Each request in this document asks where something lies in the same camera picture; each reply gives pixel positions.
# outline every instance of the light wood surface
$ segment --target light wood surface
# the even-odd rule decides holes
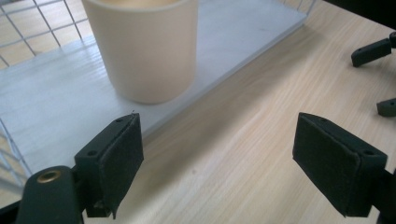
[[[396,97],[396,59],[350,61],[390,32],[318,1],[301,29],[146,138],[117,219],[86,223],[375,223],[374,208],[339,215],[291,152],[298,113],[312,113],[387,153],[393,172],[396,119],[375,104]]]

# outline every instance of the black clamp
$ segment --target black clamp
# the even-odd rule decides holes
[[[391,33],[389,38],[355,50],[351,56],[352,64],[359,67],[391,54],[391,49],[396,49],[396,32]]]
[[[139,114],[115,119],[76,154],[73,168],[32,175],[21,201],[0,210],[1,223],[80,224],[84,210],[88,217],[115,218],[142,161]]]
[[[327,119],[300,113],[293,158],[343,216],[368,217],[373,205],[378,224],[396,223],[396,171],[385,170],[382,151]]]
[[[396,116],[396,98],[376,104],[378,114],[382,117]]]

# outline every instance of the white tray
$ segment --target white tray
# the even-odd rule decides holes
[[[197,74],[161,105],[119,97],[93,37],[0,71],[0,118],[33,173],[74,155],[118,117],[140,113],[146,136],[304,23],[276,0],[201,0]]]

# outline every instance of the ceramic cup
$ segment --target ceramic cup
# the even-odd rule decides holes
[[[133,101],[169,101],[193,81],[198,0],[82,0],[108,77]]]

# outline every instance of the metal wire mesh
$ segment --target metal wire mesh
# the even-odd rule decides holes
[[[0,187],[21,194],[31,171],[0,120]]]
[[[0,5],[0,69],[92,33],[80,0],[23,0]]]

